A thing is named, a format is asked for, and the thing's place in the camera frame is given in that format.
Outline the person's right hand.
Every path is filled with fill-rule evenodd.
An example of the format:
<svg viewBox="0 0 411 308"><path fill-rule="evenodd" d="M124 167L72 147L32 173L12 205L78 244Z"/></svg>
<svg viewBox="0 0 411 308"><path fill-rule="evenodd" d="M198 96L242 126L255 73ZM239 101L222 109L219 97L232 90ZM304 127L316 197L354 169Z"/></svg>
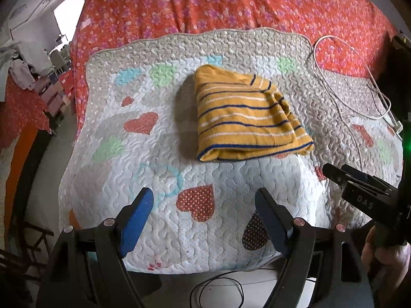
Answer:
<svg viewBox="0 0 411 308"><path fill-rule="evenodd" d="M376 247L375 240L376 227L373 226L366 237L361 261L367 272L371 270L371 264L375 261L383 265L378 273L380 284L376 286L376 302L379 307L389 307L394 298L398 298L398 289L409 271L410 244L384 248Z"/></svg>

